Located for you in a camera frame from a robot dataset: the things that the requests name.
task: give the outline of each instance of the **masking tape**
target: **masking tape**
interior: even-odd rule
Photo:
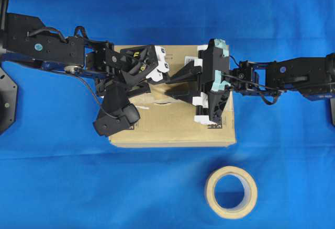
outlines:
[[[244,197],[236,207],[234,208],[223,208],[221,207],[215,198],[215,186],[219,179],[224,176],[233,175],[237,177],[244,188]],[[252,211],[257,201],[257,186],[253,178],[245,170],[234,167],[226,166],[213,172],[207,179],[205,186],[205,197],[209,206],[215,211],[220,217],[224,219],[240,219],[246,216]]]

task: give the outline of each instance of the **metal bracket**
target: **metal bracket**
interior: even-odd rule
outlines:
[[[0,68],[0,134],[15,122],[17,85]]]

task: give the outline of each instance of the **blue fabric background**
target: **blue fabric background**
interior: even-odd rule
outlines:
[[[335,51],[335,0],[10,0],[72,35],[115,44],[222,38],[238,60]],[[334,228],[335,128],[329,103],[298,93],[274,106],[234,94],[238,143],[126,150],[99,137],[98,107],[72,78],[5,62],[19,85],[17,121],[0,138],[0,228]],[[220,167],[255,179],[255,209],[223,220],[204,184]]]

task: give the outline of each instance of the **brown cardboard box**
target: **brown cardboard box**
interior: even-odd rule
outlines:
[[[133,46],[115,46],[115,50],[126,47]],[[170,75],[184,66],[185,56],[198,56],[196,45],[163,47],[166,50],[165,59],[170,65]],[[166,90],[174,86],[150,85],[151,93],[131,98],[141,119],[130,130],[110,136],[110,142],[117,147],[127,148],[211,147],[236,142],[232,94],[222,114],[222,125],[203,125],[193,121],[195,106],[164,95]]]

